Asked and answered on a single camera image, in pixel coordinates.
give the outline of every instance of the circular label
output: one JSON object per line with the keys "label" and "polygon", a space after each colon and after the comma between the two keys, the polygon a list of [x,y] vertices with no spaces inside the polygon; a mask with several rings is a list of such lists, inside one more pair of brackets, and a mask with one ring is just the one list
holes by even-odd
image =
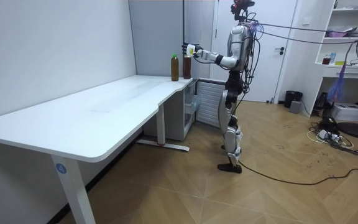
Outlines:
{"label": "circular label", "polygon": [[56,164],[56,169],[62,174],[67,173],[66,167],[61,164]]}

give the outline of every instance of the trash can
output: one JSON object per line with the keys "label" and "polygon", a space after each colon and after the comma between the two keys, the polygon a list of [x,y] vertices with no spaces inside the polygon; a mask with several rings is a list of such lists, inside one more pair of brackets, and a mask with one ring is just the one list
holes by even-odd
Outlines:
{"label": "trash can", "polygon": [[289,91],[285,92],[284,106],[286,108],[290,108],[292,101],[294,101],[294,100],[301,101],[302,96],[303,96],[303,93],[298,92],[298,91],[289,90]]}

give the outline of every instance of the white box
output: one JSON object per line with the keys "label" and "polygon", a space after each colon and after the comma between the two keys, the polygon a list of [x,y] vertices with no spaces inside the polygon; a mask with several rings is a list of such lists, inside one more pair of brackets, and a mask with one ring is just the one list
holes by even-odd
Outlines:
{"label": "white box", "polygon": [[358,122],[358,106],[353,103],[335,103],[331,116],[337,121]]}

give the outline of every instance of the robot leg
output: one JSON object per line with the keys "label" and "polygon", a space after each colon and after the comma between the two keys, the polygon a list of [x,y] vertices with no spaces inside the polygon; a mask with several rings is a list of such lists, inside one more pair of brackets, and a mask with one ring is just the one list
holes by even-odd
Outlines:
{"label": "robot leg", "polygon": [[230,106],[227,106],[227,95],[228,90],[223,91],[219,102],[218,120],[223,136],[223,148],[226,150],[230,163],[220,164],[218,165],[218,169],[240,174],[242,168],[238,164],[238,160],[241,153],[240,141],[242,133],[240,127],[237,125],[237,116],[232,115],[236,103],[231,103]]}

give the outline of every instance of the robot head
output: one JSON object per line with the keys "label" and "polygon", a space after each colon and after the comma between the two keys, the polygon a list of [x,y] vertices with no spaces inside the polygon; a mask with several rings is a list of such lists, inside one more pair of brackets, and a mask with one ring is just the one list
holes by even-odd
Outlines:
{"label": "robot head", "polygon": [[234,20],[244,22],[246,17],[240,16],[241,10],[246,11],[248,7],[254,6],[255,2],[251,0],[233,0],[234,4],[231,6],[231,13],[234,14]]}

